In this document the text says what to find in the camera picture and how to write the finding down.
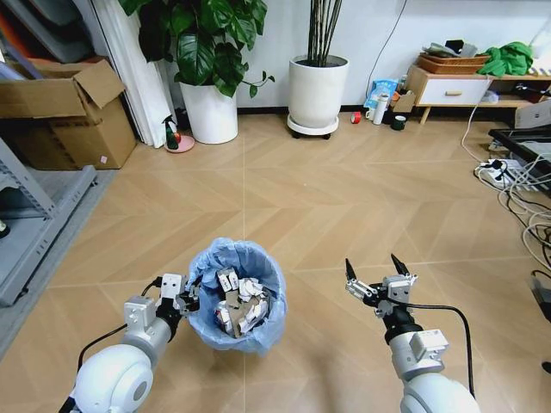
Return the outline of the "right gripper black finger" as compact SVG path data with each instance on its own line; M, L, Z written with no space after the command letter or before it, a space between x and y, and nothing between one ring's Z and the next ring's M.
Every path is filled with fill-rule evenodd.
M410 285L413 285L417 280L417 276L410 272L407 266L394 254L391 254L391 260L396 269L397 275L404 280L407 280Z
M377 307L380 302L376 285L369 285L356 277L356 272L348 258L345 259L345 289L369 307Z

